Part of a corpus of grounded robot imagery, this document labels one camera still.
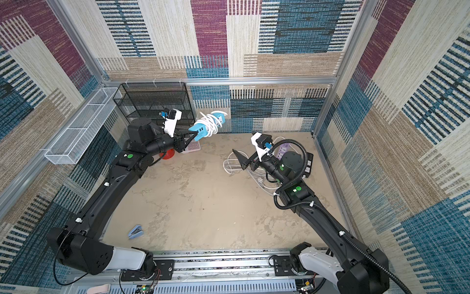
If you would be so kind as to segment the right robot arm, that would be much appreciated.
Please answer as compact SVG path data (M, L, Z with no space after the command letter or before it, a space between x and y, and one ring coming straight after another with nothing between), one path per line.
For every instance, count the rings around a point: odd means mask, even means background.
M372 251L336 220L324 207L302 176L308 166L308 153L287 152L281 159L271 150L254 152L249 158L233 153L242 169L263 169L279 187L274 191L278 209L290 210L311 226L328 246L331 255L301 243L290 251L297 272L311 271L335 284L342 294L383 294L390 288L389 260L379 249Z

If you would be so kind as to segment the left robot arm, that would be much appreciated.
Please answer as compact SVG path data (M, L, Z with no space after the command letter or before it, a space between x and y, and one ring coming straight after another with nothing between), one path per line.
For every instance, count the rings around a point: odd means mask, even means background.
M97 275L105 270L134 271L150 278L156 269L153 254L100 241L108 220L131 187L153 163L154 156L173 149L178 153L196 138L198 129L176 129L172 135L149 118L138 118L128 126L125 150L113 160L103 183L83 208L63 228L52 228L47 243L55 263Z

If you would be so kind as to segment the teal power strip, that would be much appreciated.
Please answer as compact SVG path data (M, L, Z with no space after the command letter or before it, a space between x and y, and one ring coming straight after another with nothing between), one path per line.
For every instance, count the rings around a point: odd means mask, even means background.
M224 111L216 110L208 114L200 112L200 115L201 118L197 119L195 124L188 129L189 131L198 132L196 141L218 133L219 129L225 124L228 114Z

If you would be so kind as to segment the purple power strip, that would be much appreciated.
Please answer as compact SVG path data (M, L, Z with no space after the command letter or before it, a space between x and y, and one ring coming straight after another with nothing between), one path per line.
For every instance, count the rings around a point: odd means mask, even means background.
M287 153L290 150L290 144L289 143L283 143L280 145L279 149L277 150L277 159L281 159L285 153Z

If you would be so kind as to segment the black power strip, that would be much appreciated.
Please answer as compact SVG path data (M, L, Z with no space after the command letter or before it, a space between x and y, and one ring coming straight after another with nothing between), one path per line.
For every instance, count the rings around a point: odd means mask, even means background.
M314 155L312 153L307 153L307 166L303 172L302 177L308 178L312 172L312 164L313 164Z

